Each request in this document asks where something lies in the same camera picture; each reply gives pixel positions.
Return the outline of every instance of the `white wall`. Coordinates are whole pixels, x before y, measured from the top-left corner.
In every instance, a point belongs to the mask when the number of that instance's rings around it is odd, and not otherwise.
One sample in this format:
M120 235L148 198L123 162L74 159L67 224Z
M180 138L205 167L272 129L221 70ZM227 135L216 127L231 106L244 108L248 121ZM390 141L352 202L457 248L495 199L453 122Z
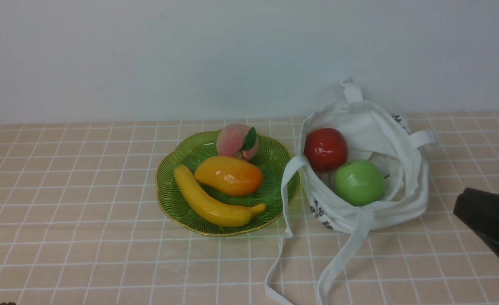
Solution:
M0 0L0 123L305 116L347 75L499 109L499 0Z

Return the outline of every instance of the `green apple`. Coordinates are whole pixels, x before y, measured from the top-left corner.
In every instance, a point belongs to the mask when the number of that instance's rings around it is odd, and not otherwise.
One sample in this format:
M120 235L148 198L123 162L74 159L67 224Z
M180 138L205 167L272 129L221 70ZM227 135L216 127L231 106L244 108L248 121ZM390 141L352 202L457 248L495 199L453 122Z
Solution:
M365 206L379 200L385 192L385 178L372 162L356 160L336 171L336 195L353 206Z

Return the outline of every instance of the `black object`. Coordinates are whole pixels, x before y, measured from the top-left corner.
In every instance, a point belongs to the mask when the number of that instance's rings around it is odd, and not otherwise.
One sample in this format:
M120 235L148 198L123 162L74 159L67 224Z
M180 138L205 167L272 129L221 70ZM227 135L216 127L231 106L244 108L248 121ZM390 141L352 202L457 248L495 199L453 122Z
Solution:
M456 199L453 214L499 257L499 195L464 189Z

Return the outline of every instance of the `apple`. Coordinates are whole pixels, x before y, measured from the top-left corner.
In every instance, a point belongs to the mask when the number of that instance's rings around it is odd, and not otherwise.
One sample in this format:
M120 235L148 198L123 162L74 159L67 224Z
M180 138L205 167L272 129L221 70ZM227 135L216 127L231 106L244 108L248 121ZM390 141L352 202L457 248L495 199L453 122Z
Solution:
M368 160L344 164L336 171L336 194L353 206L365 206L379 200L385 192L385 178Z
M347 162L349 151L342 133L333 128L321 128L306 136L304 155L313 170L329 172Z

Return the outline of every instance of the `peach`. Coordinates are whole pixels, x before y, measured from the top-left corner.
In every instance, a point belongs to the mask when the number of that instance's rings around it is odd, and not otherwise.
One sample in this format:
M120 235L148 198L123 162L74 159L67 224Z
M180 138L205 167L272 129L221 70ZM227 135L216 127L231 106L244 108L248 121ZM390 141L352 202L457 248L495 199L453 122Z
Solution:
M217 136L217 153L220 156L251 160L259 151L259 139L255 139L255 145L251 149L242 150L250 129L244 124L231 124L223 128Z

